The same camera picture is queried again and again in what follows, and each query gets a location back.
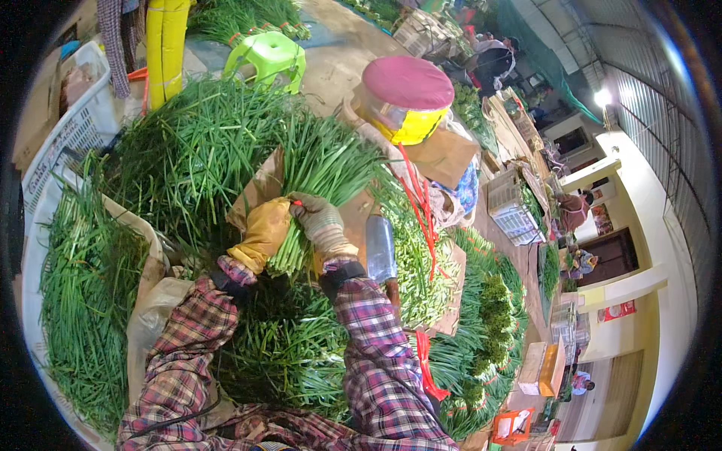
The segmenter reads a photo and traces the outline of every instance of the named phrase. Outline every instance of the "red sign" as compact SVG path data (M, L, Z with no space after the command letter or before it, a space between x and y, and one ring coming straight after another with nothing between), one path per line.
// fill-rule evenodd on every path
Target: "red sign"
M624 304L612 305L611 307L607 307L606 309L597 310L596 320L599 323L603 323L604 321L615 320L617 318L621 318L622 316L631 315L636 312L637 307L635 307L634 300L632 299L631 301L625 302Z

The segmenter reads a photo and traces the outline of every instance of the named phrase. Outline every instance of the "hand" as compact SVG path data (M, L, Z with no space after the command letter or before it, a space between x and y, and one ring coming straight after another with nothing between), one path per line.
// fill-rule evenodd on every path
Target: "hand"
M254 208L248 214L245 239L228 250L228 255L259 274L270 257L276 255L291 224L289 200L278 197Z
M320 196L294 192L289 194L291 215L303 226L306 237L324 259L358 254L358 249L344 236L344 222L339 210Z

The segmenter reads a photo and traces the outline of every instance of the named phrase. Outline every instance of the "plaid sleeve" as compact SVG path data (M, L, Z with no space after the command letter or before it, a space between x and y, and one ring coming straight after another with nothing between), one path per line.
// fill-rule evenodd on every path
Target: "plaid sleeve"
M350 258L330 260L334 271ZM429 413L432 406L422 388L419 359L409 345L391 303L371 279L350 279L336 296L336 316L350 334L344 356L344 391L360 425L356 437L377 450L458 449ZM420 398L397 380L404 381Z
M230 257L219 258L218 264L240 284L256 281L253 273ZM220 445L224 439L206 436L196 419L162 427L136 439L130 437L148 426L196 413L204 407L213 352L231 338L237 325L231 298L217 290L208 276L198 279L173 309L163 333L148 353L145 387L123 416L117 448L131 449L155 442L174 444L178 449L187 449L184 443L193 443L194 449Z

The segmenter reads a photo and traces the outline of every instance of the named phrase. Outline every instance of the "wrist strap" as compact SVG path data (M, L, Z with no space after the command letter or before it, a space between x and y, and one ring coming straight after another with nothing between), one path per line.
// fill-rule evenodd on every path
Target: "wrist strap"
M341 285L349 279L357 277L366 277L366 270L363 265L357 261L350 261L335 271L322 275L318 283L321 285L323 293L329 297L332 302L336 301L336 294Z
M225 272L211 272L211 280L218 290L233 298L232 302L236 307L243 306L248 301L248 288L228 277Z

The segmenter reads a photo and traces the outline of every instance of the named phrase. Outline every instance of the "wooden door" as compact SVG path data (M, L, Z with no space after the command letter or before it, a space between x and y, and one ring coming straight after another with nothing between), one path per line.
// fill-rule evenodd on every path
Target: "wooden door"
M585 242L579 247L599 257L599 262L594 271L578 281L578 286L596 284L639 269L632 234L627 227Z

